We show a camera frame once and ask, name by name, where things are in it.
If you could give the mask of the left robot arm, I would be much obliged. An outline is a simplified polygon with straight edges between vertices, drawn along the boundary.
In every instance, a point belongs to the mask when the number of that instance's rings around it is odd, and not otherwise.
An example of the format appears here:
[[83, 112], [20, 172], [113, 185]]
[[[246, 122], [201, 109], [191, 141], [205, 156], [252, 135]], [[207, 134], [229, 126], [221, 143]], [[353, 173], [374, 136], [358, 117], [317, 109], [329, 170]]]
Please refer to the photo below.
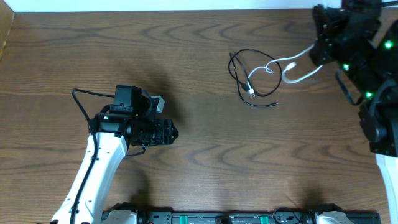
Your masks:
[[130, 146], [171, 145], [178, 130], [170, 119], [158, 119], [164, 108], [161, 96], [151, 96], [136, 86], [118, 85], [113, 103], [88, 122], [88, 142], [81, 166], [52, 223], [139, 223], [138, 213], [128, 208], [104, 212], [116, 170]]

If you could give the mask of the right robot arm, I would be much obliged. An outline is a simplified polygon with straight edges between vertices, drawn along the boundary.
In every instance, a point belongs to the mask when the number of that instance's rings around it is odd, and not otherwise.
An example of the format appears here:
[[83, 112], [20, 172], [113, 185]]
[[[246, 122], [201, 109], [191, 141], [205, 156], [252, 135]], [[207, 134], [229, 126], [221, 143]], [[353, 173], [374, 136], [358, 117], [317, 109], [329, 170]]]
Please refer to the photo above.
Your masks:
[[335, 78], [344, 73], [361, 95], [353, 101], [340, 84], [349, 103], [359, 107], [360, 127], [384, 180], [391, 223], [397, 223], [397, 22], [379, 45], [373, 38], [382, 9], [395, 5], [397, 1], [345, 0], [339, 8], [314, 6], [317, 39], [309, 53], [316, 66], [336, 62]]

